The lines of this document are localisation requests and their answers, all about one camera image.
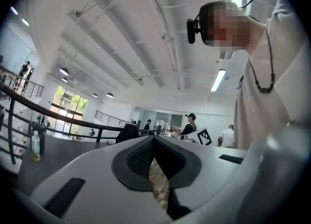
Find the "window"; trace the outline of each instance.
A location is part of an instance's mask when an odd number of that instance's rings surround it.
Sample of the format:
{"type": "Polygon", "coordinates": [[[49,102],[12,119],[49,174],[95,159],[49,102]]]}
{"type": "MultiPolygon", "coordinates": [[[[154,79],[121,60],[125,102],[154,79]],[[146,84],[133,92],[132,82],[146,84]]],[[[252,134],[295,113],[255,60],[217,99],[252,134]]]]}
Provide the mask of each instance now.
{"type": "MultiPolygon", "coordinates": [[[[50,107],[52,112],[58,113],[68,118],[74,118],[76,120],[82,120],[83,113],[85,111],[88,99],[81,97],[61,86],[58,86],[53,101],[50,107]]],[[[49,117],[51,128],[60,132],[66,133],[79,133],[79,125],[70,124],[61,120],[56,120],[49,117]]],[[[70,136],[66,136],[61,133],[55,132],[57,138],[70,139],[70,136]]]]}

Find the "black cap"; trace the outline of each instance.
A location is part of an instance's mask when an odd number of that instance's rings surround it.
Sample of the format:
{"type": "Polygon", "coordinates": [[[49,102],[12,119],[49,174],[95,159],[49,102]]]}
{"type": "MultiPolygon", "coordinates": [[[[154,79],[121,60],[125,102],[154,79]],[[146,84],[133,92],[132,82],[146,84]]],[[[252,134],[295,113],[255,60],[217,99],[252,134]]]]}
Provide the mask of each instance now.
{"type": "Polygon", "coordinates": [[[186,117],[188,117],[188,118],[191,117],[193,120],[196,119],[196,116],[194,113],[190,113],[189,115],[186,115],[186,117]]]}
{"type": "Polygon", "coordinates": [[[211,3],[207,3],[200,8],[200,12],[199,12],[199,24],[200,24],[200,29],[201,29],[200,32],[201,32],[202,41],[206,45],[211,45],[213,42],[213,40],[208,39],[207,30],[208,30],[208,27],[212,27],[214,20],[210,21],[210,22],[208,21],[208,18],[209,18],[208,13],[216,5],[221,5],[221,4],[225,4],[225,1],[215,1],[215,2],[211,2],[211,3]]]}

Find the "metal railing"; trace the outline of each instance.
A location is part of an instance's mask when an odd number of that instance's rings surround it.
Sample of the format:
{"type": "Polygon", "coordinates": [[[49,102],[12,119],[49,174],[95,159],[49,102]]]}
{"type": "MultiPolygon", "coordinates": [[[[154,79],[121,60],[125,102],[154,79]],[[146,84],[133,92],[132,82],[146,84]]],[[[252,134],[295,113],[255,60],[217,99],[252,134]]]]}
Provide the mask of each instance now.
{"type": "Polygon", "coordinates": [[[120,120],[118,118],[115,118],[115,117],[112,117],[108,114],[105,114],[105,113],[102,113],[98,110],[96,110],[96,114],[95,114],[95,118],[98,119],[100,122],[102,122],[104,125],[107,125],[107,126],[119,126],[121,124],[124,124],[124,123],[129,123],[127,121],[123,121],[123,120],[120,120]]]}
{"type": "MultiPolygon", "coordinates": [[[[80,134],[73,134],[73,133],[67,133],[67,132],[62,132],[62,131],[58,131],[58,130],[54,130],[52,128],[48,128],[48,127],[44,127],[45,130],[50,130],[52,132],[57,132],[57,133],[61,133],[61,134],[64,134],[64,135],[67,135],[67,136],[73,136],[73,137],[81,137],[81,138],[95,138],[96,139],[96,142],[100,142],[100,140],[103,138],[103,139],[116,139],[116,137],[102,137],[102,133],[103,133],[103,130],[109,130],[109,131],[121,131],[123,128],[120,128],[120,127],[114,127],[114,126],[107,126],[107,125],[98,125],[98,124],[94,124],[94,123],[90,123],[90,122],[86,122],[86,121],[80,121],[80,120],[76,120],[76,119],[73,119],[73,118],[69,118],[69,117],[66,117],[66,116],[63,116],[63,115],[59,115],[58,113],[55,113],[55,112],[52,112],[46,108],[43,108],[33,102],[31,102],[30,100],[24,98],[22,95],[16,93],[15,91],[13,91],[11,88],[9,88],[8,86],[4,85],[3,83],[0,83],[0,91],[1,93],[5,93],[8,97],[11,97],[11,101],[10,101],[10,107],[9,109],[6,109],[6,108],[3,108],[1,105],[0,105],[0,131],[1,131],[1,128],[2,126],[6,127],[8,132],[8,138],[0,135],[0,138],[6,142],[8,142],[8,145],[9,145],[9,150],[6,150],[2,147],[0,147],[0,151],[2,152],[5,152],[7,154],[10,155],[11,157],[11,161],[12,161],[12,164],[16,164],[16,161],[15,161],[15,158],[22,158],[22,155],[19,155],[19,154],[15,154],[14,153],[14,149],[13,149],[13,146],[19,146],[23,149],[26,149],[27,146],[26,145],[23,145],[23,144],[20,144],[20,143],[16,143],[16,142],[13,142],[12,141],[12,132],[16,132],[16,133],[19,133],[27,138],[30,138],[31,137],[31,124],[33,124],[32,121],[30,120],[27,120],[17,114],[15,114],[13,112],[14,110],[14,104],[15,104],[15,101],[21,103],[22,105],[28,107],[29,109],[33,110],[33,111],[36,111],[42,115],[45,115],[45,116],[48,116],[48,117],[51,117],[51,118],[54,118],[54,119],[57,119],[57,120],[61,120],[61,121],[64,121],[64,122],[67,122],[67,123],[71,123],[71,124],[75,124],[75,125],[79,125],[79,126],[84,126],[84,127],[88,127],[88,128],[94,128],[94,129],[98,129],[98,134],[97,136],[87,136],[87,135],[80,135],[80,134]],[[5,112],[7,112],[9,115],[8,115],[8,123],[5,124],[3,122],[4,120],[4,115],[5,115],[5,112]],[[28,133],[24,133],[16,128],[13,128],[12,127],[12,124],[13,124],[13,117],[21,120],[21,121],[24,121],[26,123],[28,123],[28,133]]],[[[139,132],[155,132],[157,135],[160,135],[160,132],[161,132],[161,126],[158,127],[157,130],[138,130],[139,132]]]]}
{"type": "Polygon", "coordinates": [[[4,67],[0,66],[0,81],[19,95],[28,98],[40,97],[44,86],[24,79],[4,67]]]}

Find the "black slot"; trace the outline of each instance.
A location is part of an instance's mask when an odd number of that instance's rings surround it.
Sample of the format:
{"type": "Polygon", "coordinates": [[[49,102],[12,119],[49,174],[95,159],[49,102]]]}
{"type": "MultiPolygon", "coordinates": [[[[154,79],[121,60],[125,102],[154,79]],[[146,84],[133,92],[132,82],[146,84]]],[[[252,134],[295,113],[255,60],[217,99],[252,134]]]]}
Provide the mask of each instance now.
{"type": "Polygon", "coordinates": [[[221,155],[219,158],[235,164],[241,164],[243,161],[243,158],[229,155],[221,155]]]}
{"type": "Polygon", "coordinates": [[[51,214],[61,218],[85,182],[86,181],[81,178],[71,178],[56,195],[49,200],[44,208],[51,214]]]}

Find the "table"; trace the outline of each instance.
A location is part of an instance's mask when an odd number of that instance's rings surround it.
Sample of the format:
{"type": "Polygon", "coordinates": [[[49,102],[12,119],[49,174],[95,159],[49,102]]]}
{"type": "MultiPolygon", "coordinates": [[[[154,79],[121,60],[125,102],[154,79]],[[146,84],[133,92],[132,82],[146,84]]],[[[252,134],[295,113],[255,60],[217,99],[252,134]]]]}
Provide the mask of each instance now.
{"type": "Polygon", "coordinates": [[[19,169],[19,189],[30,196],[33,190],[50,175],[73,161],[78,156],[108,146],[107,143],[78,142],[45,136],[45,152],[40,162],[34,162],[28,145],[19,169]]]}

